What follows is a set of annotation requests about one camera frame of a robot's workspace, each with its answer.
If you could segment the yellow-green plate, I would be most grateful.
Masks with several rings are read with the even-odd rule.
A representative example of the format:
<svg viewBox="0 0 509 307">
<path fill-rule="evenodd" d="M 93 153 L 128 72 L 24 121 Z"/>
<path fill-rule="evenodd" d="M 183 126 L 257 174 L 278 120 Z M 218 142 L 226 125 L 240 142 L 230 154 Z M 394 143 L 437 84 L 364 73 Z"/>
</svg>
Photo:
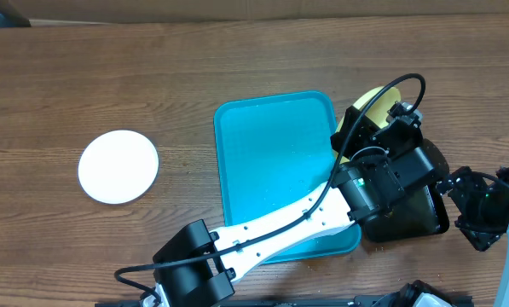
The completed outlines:
<svg viewBox="0 0 509 307">
<path fill-rule="evenodd" d="M 352 105 L 353 111 L 361 111 L 368 104 L 372 96 L 375 96 L 379 90 L 382 90 L 383 86 L 379 86 L 369 90 L 367 93 L 358 98 Z M 367 111 L 366 118 L 363 119 L 362 125 L 357 128 L 356 135 L 353 136 L 350 140 L 350 144 L 344 152 L 343 157 L 340 160 L 340 164 L 344 164 L 350 161 L 350 158 L 359 159 L 361 154 L 370 154 L 370 150 L 374 150 L 376 154 L 390 154 L 390 149 L 383 148 L 381 145 L 374 145 L 370 142 L 371 135 L 377 132 L 379 129 L 385 128 L 389 125 L 388 121 L 388 111 L 393 107 L 398 101 L 401 100 L 400 90 L 396 87 L 391 88 L 388 92 L 383 94 Z M 338 127 L 334 131 L 334 134 L 337 134 L 341 131 L 345 116 L 341 118 L 338 122 Z M 361 151 L 361 149 L 369 148 L 367 151 L 363 153 L 357 154 L 357 152 Z"/>
</svg>

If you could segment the white plate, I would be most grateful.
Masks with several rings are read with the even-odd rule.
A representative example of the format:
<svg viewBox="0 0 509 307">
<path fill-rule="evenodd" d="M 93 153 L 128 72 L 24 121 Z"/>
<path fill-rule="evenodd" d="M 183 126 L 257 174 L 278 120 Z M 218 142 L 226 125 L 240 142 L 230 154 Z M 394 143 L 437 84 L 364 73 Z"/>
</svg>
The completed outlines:
<svg viewBox="0 0 509 307">
<path fill-rule="evenodd" d="M 159 172 L 156 147 L 133 130 L 112 130 L 93 140 L 78 162 L 78 182 L 93 200 L 122 205 L 141 198 Z"/>
</svg>

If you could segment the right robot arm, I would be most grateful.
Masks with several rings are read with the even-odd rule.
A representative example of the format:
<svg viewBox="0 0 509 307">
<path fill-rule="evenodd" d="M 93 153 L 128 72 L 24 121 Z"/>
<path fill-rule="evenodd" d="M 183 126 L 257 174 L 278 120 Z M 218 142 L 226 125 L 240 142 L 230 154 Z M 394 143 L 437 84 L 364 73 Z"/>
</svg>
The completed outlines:
<svg viewBox="0 0 509 307">
<path fill-rule="evenodd" d="M 495 306 L 509 307 L 509 167 L 494 175 L 462 166 L 437 184 L 460 211 L 454 225 L 479 252 L 502 236 L 507 238 L 506 260 Z"/>
</svg>

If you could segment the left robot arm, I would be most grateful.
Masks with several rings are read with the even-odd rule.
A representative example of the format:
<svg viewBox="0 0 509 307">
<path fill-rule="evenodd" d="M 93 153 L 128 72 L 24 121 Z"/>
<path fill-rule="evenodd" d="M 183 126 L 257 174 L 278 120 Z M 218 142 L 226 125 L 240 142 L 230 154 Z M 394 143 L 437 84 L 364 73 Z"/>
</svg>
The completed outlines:
<svg viewBox="0 0 509 307">
<path fill-rule="evenodd" d="M 402 104 L 349 107 L 331 137 L 339 165 L 327 182 L 290 205 L 234 226 L 183 227 L 153 256 L 155 286 L 142 306 L 213 306 L 266 260 L 305 241 L 354 225 L 372 226 L 448 175 L 439 149 L 423 137 L 421 115 Z"/>
</svg>

